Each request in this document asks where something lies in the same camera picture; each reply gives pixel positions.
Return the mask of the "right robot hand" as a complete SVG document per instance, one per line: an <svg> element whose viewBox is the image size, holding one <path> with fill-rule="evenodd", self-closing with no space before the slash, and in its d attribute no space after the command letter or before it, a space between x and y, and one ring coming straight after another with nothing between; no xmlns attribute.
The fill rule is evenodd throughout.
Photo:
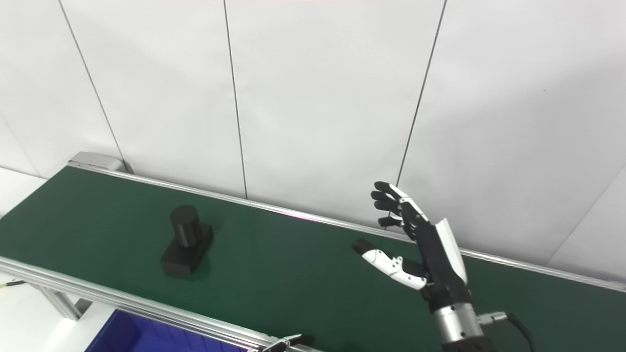
<svg viewBox="0 0 626 352"><path fill-rule="evenodd" d="M419 290L430 312L471 304L467 271L447 219L432 223L408 194L391 183L375 182L370 196L376 209L389 212L389 216L378 220L379 225L404 230L417 245L421 263L394 256L366 239L355 240L354 251L389 278Z"/></svg>

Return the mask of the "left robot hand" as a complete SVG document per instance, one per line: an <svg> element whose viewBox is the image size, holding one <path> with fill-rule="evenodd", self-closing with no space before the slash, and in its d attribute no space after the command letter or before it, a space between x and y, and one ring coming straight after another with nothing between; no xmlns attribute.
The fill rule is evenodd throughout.
<svg viewBox="0 0 626 352"><path fill-rule="evenodd" d="M259 352L286 352L291 346L310 345L314 336L310 334L295 334L280 338L269 346L261 346Z"/></svg>

